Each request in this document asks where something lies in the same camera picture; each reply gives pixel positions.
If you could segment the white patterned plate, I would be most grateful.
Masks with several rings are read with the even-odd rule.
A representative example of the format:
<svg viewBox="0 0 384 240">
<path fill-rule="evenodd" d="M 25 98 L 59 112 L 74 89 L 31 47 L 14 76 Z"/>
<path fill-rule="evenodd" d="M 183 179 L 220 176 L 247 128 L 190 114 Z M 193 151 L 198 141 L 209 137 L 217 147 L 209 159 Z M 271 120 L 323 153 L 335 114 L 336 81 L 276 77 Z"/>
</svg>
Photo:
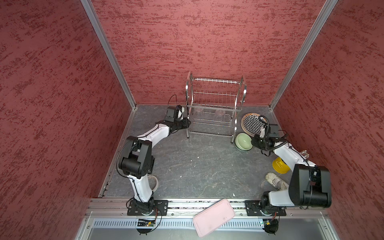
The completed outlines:
<svg viewBox="0 0 384 240">
<path fill-rule="evenodd" d="M 242 130 L 250 137 L 259 136 L 264 137 L 266 135 L 266 127 L 269 123 L 265 116 L 261 116 L 256 113 L 248 113 L 243 116 L 241 120 Z"/>
</svg>

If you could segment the pale green bowl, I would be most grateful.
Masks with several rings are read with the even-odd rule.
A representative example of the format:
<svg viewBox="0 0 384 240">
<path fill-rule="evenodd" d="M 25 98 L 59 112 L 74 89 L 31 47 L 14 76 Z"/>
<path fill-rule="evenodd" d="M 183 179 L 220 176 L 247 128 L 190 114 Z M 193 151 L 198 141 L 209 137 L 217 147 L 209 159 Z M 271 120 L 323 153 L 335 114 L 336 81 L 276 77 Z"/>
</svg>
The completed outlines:
<svg viewBox="0 0 384 240">
<path fill-rule="evenodd" d="M 249 151 L 253 148 L 252 139 L 245 133 L 240 133 L 235 138 L 235 146 L 241 151 Z"/>
</svg>

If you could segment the steel two-tier dish rack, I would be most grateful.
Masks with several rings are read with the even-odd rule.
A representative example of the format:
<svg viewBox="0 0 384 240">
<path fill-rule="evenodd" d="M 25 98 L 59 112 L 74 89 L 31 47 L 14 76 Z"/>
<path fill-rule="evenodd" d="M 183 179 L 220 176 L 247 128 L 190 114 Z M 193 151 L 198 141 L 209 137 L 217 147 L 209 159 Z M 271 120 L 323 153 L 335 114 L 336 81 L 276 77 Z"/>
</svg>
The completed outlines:
<svg viewBox="0 0 384 240">
<path fill-rule="evenodd" d="M 226 80 L 195 77 L 188 72 L 186 80 L 186 116 L 192 122 L 191 134 L 228 137 L 233 144 L 238 130 L 238 114 L 247 95 L 245 78 Z"/>
</svg>

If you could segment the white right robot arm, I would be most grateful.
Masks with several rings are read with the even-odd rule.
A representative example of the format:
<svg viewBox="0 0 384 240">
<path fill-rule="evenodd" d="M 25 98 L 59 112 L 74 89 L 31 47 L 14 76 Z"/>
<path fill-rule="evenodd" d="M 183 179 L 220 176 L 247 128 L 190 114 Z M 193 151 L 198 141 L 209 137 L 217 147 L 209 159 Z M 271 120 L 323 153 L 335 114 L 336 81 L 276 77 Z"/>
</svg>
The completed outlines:
<svg viewBox="0 0 384 240">
<path fill-rule="evenodd" d="M 280 137 L 277 125 L 263 124 L 252 145 L 262 154 L 274 153 L 292 171 L 288 188 L 265 192 L 260 209 L 266 214 L 286 207 L 329 208 L 332 204 L 331 173 L 297 151 L 286 136 Z"/>
</svg>

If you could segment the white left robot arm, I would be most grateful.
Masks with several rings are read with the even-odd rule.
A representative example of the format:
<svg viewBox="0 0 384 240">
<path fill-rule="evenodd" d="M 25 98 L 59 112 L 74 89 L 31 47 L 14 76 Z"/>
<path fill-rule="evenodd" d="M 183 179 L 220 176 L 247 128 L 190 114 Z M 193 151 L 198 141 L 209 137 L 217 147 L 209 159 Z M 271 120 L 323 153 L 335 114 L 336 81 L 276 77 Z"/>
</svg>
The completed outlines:
<svg viewBox="0 0 384 240">
<path fill-rule="evenodd" d="M 155 158 L 153 147 L 161 140 L 179 130 L 188 129 L 191 121 L 188 118 L 176 119 L 172 122 L 160 121 L 148 132 L 127 137 L 117 157 L 116 169 L 120 176 L 130 180 L 134 190 L 134 200 L 148 204 L 153 200 L 153 190 L 149 184 Z"/>
</svg>

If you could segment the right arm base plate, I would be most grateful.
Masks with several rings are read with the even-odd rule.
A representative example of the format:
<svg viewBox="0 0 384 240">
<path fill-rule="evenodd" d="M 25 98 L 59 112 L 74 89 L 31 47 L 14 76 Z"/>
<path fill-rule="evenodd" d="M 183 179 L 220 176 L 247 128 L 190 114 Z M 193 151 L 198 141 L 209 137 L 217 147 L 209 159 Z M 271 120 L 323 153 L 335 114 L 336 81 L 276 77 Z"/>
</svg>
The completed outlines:
<svg viewBox="0 0 384 240">
<path fill-rule="evenodd" d="M 246 200 L 245 209 L 248 217 L 285 217 L 287 215 L 284 207 L 264 205 L 261 201 Z"/>
</svg>

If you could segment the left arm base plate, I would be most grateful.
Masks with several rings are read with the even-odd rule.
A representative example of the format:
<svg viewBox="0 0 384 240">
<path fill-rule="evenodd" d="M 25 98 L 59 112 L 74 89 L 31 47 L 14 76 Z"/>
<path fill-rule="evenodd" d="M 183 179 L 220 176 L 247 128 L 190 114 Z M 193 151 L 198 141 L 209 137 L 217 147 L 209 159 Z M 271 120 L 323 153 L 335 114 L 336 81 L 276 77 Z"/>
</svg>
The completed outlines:
<svg viewBox="0 0 384 240">
<path fill-rule="evenodd" d="M 168 200 L 150 200 L 148 203 L 142 203 L 137 200 L 131 200 L 128 205 L 128 216 L 166 216 L 168 211 Z"/>
</svg>

